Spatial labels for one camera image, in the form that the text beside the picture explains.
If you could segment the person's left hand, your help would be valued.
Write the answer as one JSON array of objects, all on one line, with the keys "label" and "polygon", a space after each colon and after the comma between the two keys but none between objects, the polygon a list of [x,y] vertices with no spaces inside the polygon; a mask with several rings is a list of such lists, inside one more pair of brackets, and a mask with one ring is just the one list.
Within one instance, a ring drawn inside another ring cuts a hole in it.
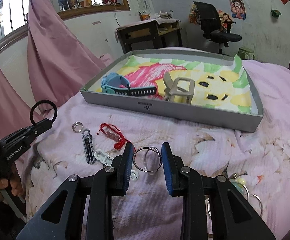
[{"label": "person's left hand", "polygon": [[17,197],[24,197],[24,189],[15,163],[11,166],[9,178],[0,178],[0,201],[4,200],[1,190],[11,187],[11,193]]}]

